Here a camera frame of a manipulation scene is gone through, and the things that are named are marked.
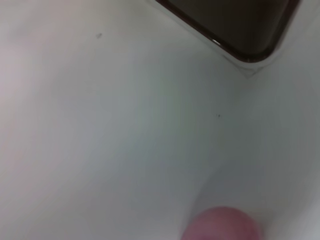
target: black screen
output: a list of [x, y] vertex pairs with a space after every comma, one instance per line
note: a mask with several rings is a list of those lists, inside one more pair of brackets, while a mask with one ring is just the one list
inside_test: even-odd
[[244, 62], [275, 49], [299, 0], [158, 0], [171, 12]]

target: white surface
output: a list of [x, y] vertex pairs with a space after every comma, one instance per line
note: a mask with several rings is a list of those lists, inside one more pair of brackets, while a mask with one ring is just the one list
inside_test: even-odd
[[215, 204], [319, 239], [319, 19], [247, 80], [144, 0], [0, 3], [1, 240], [178, 240]]
[[245, 79], [144, 0], [7, 4], [1, 240], [179, 239]]

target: dark rectangular object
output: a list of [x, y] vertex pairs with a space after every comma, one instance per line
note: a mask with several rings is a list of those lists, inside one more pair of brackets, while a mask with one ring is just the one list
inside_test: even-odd
[[300, 0], [157, 0], [240, 61], [276, 49]]

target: white plastic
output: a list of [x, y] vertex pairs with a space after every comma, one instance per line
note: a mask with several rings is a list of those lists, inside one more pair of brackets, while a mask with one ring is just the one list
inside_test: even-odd
[[209, 40], [207, 37], [203, 36], [193, 27], [185, 23], [182, 19], [177, 17], [175, 14], [167, 10], [164, 6], [158, 3], [156, 0], [148, 0], [154, 7], [163, 11], [169, 17], [174, 19], [177, 23], [179, 23], [182, 27], [187, 29], [189, 32], [197, 36], [211, 48], [213, 48], [217, 53], [221, 54], [222, 56], [226, 57], [229, 61], [239, 67], [242, 72], [248, 75], [253, 75], [262, 68], [266, 67], [267, 65], [271, 64], [285, 49], [288, 48], [304, 31], [311, 25], [314, 21], [315, 17], [318, 15], [320, 11], [320, 0], [301, 0], [297, 10], [294, 13], [293, 18], [290, 21], [289, 26], [287, 27], [285, 33], [282, 36], [282, 39], [278, 46], [276, 47], [275, 51], [265, 60], [255, 63], [248, 63], [243, 62], [231, 54], [223, 50], [219, 47], [219, 44], [214, 40]]

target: pink round object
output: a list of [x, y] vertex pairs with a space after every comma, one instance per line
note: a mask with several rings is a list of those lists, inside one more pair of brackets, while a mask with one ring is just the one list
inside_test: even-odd
[[217, 207], [198, 215], [181, 240], [261, 240], [258, 224], [244, 212]]

